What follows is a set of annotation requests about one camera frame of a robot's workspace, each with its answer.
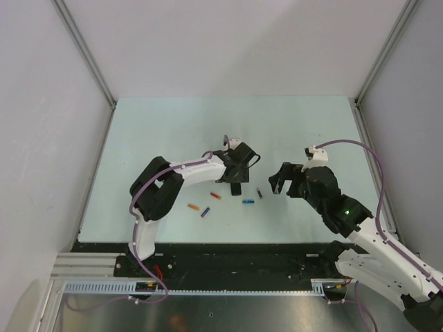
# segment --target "metal floor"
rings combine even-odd
[[[347,296],[353,299],[353,290]],[[73,295],[69,303],[86,308],[108,295]],[[361,299],[379,331],[415,331],[393,304],[362,285]],[[63,313],[62,325],[60,313]],[[88,313],[59,312],[54,332],[343,332],[366,329],[354,304],[328,305],[321,297],[171,296],[159,304],[122,300]]]

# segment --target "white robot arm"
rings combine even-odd
[[[325,256],[337,271],[388,298],[418,331],[440,331],[443,273],[398,242],[361,203],[341,193],[334,173],[326,166],[324,149],[312,146],[305,152],[306,164],[283,163],[269,178],[274,194],[281,193],[285,180],[291,180],[288,196],[306,200],[332,232],[368,253],[360,255],[338,241],[331,243]]]
[[[136,217],[133,241],[129,249],[144,260],[154,254],[155,237],[161,219],[171,210],[181,188],[204,181],[230,183],[233,195],[241,194],[240,183],[249,181],[248,163],[257,157],[238,138],[225,137],[224,147],[208,151],[200,159],[169,163],[163,157],[154,158],[131,186],[132,204],[129,212]]]

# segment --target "white wall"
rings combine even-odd
[[[26,331],[110,112],[49,0],[0,4],[0,331]]]
[[[354,97],[406,0],[66,0],[117,97]]]
[[[443,1],[423,1],[363,101],[410,248],[443,270]]]

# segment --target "orange wire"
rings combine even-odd
[[[159,267],[158,265],[154,265],[154,268],[155,268],[156,271],[157,271],[157,277],[159,277],[160,280],[163,281],[163,273],[161,272],[160,267]]]

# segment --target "light blue table surface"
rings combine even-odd
[[[185,161],[222,147],[223,135],[241,138],[262,160],[251,168],[243,195],[230,187],[200,183],[181,190],[162,220],[157,242],[305,243],[343,241],[303,200],[272,195],[268,177],[282,162],[305,163],[304,148],[338,138],[359,140],[345,96],[120,99],[82,222],[80,242],[127,242],[134,218],[128,212],[129,187],[155,156]],[[377,206],[362,148],[327,147],[329,167],[343,193],[373,213]],[[264,199],[259,200],[259,187]],[[222,200],[210,196],[215,192]],[[244,205],[242,199],[255,199]],[[188,208],[207,206],[209,213]]]

